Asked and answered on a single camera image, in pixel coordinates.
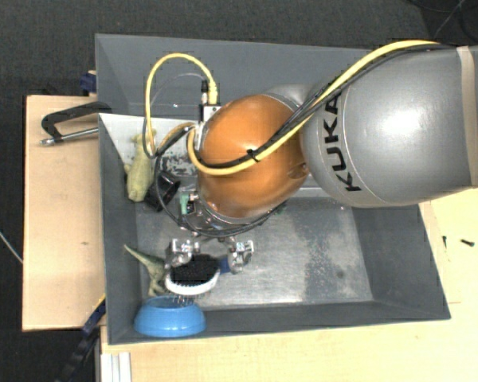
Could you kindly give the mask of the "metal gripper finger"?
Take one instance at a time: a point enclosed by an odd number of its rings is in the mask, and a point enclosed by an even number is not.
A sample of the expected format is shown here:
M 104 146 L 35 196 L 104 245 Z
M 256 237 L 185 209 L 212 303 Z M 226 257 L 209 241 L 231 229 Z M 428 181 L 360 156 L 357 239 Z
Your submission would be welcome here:
M 233 241 L 227 249 L 226 263 L 232 274 L 241 273 L 255 252 L 252 240 Z
M 165 250 L 165 268 L 180 267 L 189 263 L 200 249 L 198 241 L 172 239 Z

